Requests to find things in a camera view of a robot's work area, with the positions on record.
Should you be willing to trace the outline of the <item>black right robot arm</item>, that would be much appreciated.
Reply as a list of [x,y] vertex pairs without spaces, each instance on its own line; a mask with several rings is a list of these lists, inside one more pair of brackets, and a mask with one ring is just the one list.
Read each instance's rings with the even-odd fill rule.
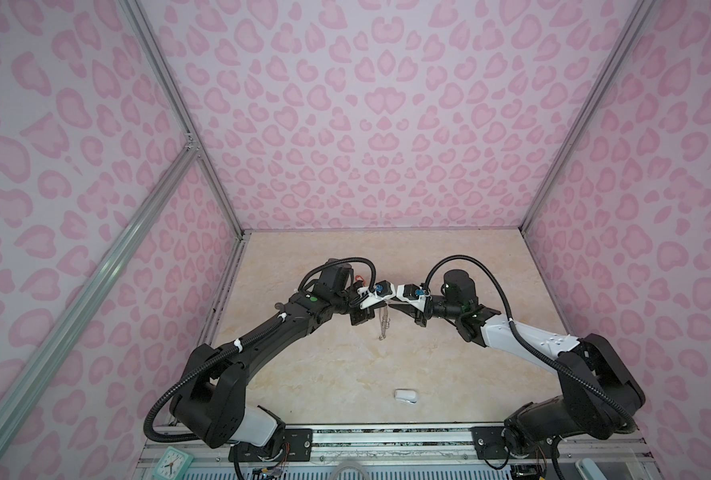
[[589,435],[607,440],[637,429],[635,414],[645,404],[645,394],[607,339],[523,324],[507,310],[481,303],[475,281],[461,269],[443,276],[437,294],[425,285],[387,281],[375,284],[373,293],[419,326],[443,319],[463,341],[509,353],[555,376],[559,394],[529,402],[505,418],[505,452],[525,457],[559,438]]

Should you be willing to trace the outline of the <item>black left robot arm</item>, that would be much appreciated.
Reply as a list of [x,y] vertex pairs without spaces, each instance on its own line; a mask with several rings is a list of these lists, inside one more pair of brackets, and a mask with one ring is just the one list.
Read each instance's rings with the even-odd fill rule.
[[298,290],[267,321],[219,347],[202,344],[190,355],[181,379],[157,400],[145,420],[145,436],[160,443],[200,440],[209,448],[246,444],[275,456],[286,424],[270,410],[247,404],[256,374],[296,341],[336,315],[355,322],[377,268],[363,257],[331,259],[301,280]]

